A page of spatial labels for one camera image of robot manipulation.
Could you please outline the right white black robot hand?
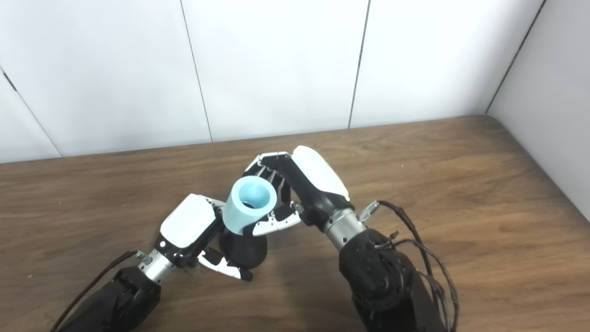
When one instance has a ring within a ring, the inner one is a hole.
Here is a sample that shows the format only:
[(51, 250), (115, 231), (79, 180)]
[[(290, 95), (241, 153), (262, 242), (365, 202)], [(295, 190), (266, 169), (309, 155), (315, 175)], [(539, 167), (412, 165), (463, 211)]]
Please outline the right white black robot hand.
[(297, 146), (293, 153), (260, 154), (242, 176), (266, 179), (280, 201), (255, 224), (246, 226), (245, 235), (267, 235), (300, 221), (323, 232), (335, 212), (354, 209), (342, 180), (310, 147)]

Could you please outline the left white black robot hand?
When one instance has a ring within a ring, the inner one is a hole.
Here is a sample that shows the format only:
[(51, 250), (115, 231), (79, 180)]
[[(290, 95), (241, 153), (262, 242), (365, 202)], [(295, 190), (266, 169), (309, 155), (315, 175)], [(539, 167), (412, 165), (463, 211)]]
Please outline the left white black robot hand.
[(253, 274), (230, 262), (209, 244), (224, 231), (225, 202), (190, 194), (160, 226), (154, 250), (140, 268), (153, 282), (160, 284), (175, 269), (193, 273), (206, 267), (217, 273), (242, 281), (251, 281)]

